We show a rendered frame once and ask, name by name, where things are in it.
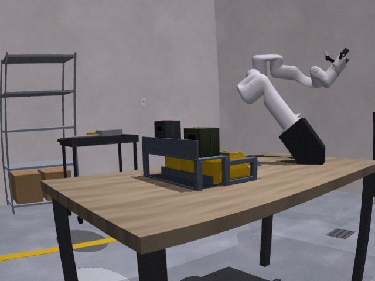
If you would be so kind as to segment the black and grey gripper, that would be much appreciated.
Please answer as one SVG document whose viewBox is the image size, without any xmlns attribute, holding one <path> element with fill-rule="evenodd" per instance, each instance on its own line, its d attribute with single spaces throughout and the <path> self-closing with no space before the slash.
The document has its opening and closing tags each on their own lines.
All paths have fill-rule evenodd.
<svg viewBox="0 0 375 281">
<path fill-rule="evenodd" d="M 345 55 L 348 52 L 349 52 L 349 49 L 345 48 L 342 52 L 340 52 L 340 55 L 338 55 L 334 63 L 331 65 L 331 66 L 335 66 L 339 70 L 340 73 L 344 70 L 344 68 L 346 67 L 346 63 L 349 61 L 349 59 L 345 58 Z"/>
</svg>

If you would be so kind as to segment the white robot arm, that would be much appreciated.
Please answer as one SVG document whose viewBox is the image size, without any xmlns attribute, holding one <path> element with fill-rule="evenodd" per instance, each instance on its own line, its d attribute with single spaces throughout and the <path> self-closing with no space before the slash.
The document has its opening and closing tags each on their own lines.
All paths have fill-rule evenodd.
<svg viewBox="0 0 375 281">
<path fill-rule="evenodd" d="M 310 69 L 310 78 L 302 74 L 295 66 L 283 65 L 283 57 L 280 55 L 253 56 L 253 69 L 249 70 L 246 78 L 237 85 L 238 92 L 243 101 L 248 104 L 252 104 L 264 96 L 264 105 L 283 129 L 282 133 L 297 122 L 301 114 L 294 114 L 271 84 L 267 77 L 266 61 L 270 61 L 270 72 L 274 78 L 295 80 L 311 88 L 320 88 L 321 86 L 329 88 L 340 74 L 335 66 L 330 66 L 326 72 L 313 66 Z"/>
</svg>

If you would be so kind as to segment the olive green tool case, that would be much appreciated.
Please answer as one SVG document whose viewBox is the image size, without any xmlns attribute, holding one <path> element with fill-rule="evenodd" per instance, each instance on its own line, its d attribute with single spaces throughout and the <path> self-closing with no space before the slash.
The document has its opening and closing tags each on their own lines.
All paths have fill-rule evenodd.
<svg viewBox="0 0 375 281">
<path fill-rule="evenodd" d="M 184 139 L 198 141 L 199 157 L 220 156 L 219 128 L 184 128 Z"/>
</svg>

